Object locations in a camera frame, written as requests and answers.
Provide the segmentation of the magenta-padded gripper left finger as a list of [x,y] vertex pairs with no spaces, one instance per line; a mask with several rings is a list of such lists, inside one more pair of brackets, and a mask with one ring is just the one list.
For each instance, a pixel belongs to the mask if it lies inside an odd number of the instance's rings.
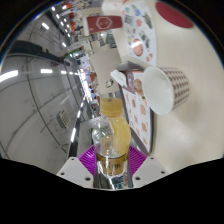
[[95,147],[91,146],[78,157],[70,157],[57,175],[84,188],[95,187],[97,159]]

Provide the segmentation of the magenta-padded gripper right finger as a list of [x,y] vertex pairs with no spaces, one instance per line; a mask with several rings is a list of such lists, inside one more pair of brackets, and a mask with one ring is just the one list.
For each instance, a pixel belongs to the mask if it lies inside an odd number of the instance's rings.
[[154,156],[146,156],[133,146],[129,147],[128,171],[133,188],[146,186],[168,175]]

